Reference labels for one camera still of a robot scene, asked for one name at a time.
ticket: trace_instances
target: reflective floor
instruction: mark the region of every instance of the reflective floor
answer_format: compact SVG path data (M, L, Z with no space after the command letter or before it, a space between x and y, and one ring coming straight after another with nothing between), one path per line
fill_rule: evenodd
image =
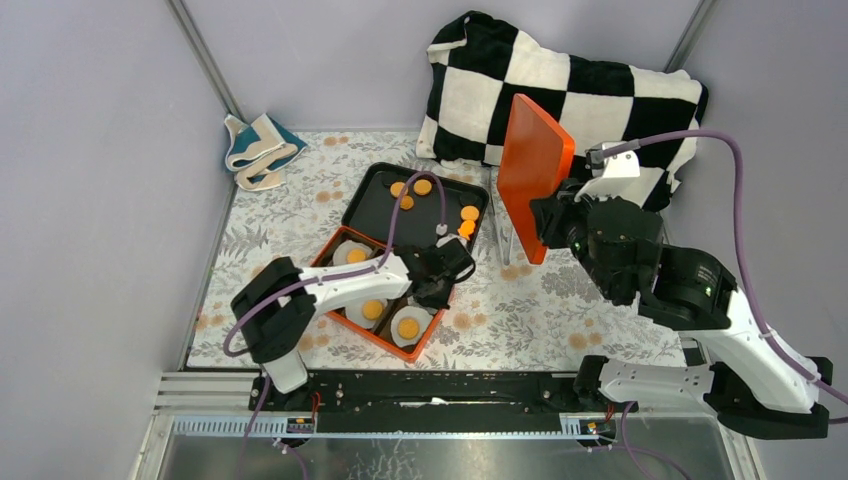
M718 430L707 419L643 421L632 418L633 446L662 452L699 480L732 478ZM163 479L235 478L241 439L176 436ZM641 479L627 452L587 454L573 441L314 439L298 448L309 476L319 479ZM658 479L683 478L673 468L639 456ZM266 439L252 439L243 480L300 479L292 455Z

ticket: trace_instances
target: egg white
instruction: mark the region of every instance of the egg white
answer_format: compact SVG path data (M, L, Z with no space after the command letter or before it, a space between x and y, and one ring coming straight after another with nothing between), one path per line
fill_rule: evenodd
M398 334L398 324L404 318L412 318L416 322L418 322L418 335L415 338L411 338L409 340L401 337ZM433 321L433 316L427 313L427 310L424 310L421 307L412 307L406 306L401 308L395 313L395 316L392 317L392 341L395 342L395 345L398 347L408 347L409 345L415 345L421 340L421 337L424 336L424 332L427 330L427 327L430 326L430 322Z
M384 300L382 298L375 299L383 305L383 311L386 311L386 307L389 305L388 300ZM344 316L351 322L359 325L360 327L371 330L372 328L377 326L377 320L368 320L365 318L365 315L362 314L362 307L365 306L365 302L369 302L370 300L362 300L360 302L351 303L350 305L345 307Z
M353 240L345 240L341 243L341 245L339 245L338 248L336 248L336 251L333 252L333 265L347 265L347 255L357 248L365 251L366 259L370 258L371 254L374 253L374 249L366 245L363 245L359 242L354 242Z

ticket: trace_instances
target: table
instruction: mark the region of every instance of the table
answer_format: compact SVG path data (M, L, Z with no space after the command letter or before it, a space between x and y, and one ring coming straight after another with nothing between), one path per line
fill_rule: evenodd
M306 266L340 225L369 165L390 162L489 188L488 169L440 166L414 154L416 132L307 132L309 144L287 165L273 190L239 191L233 201L209 288L195 325L187 366L252 367L221 344L235 324L233 296L275 257ZM327 317L309 325L298 349L309 368L574 371L584 355L663 366L685 364L676 333L638 317L631 307L604 301L570 252L549 252L531 266L513 248L502 262L501 239L511 231L503 205L493 201L472 252L477 271L456 287L451 309L424 353L406 363ZM496 229L495 217L501 227ZM243 347L237 337L234 348Z

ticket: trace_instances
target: black tray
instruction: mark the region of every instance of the black tray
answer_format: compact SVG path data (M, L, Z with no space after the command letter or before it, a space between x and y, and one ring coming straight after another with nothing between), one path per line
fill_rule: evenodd
M395 197L389 192L389 187L395 182L405 182L417 171L385 162L371 165L342 216L342 225L378 242L386 243L389 237L389 221L395 205ZM462 223L459 216L462 207L474 205L480 210L477 228L468 242L470 252L480 232L483 214L489 205L489 192L482 187L449 178L439 177L439 180L445 187L448 233L457 233ZM438 187L434 184L433 190L423 197L413 192L409 195L415 200L415 205L398 213L395 246L426 248L435 245L436 225L439 223L440 213Z

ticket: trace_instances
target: orange lid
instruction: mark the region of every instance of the orange lid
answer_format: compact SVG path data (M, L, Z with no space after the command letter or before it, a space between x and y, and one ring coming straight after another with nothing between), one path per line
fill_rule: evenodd
M498 192L532 264L541 264L548 248L536 236L530 200L551 196L568 177L574 148L571 136L542 107L526 95L513 97Z

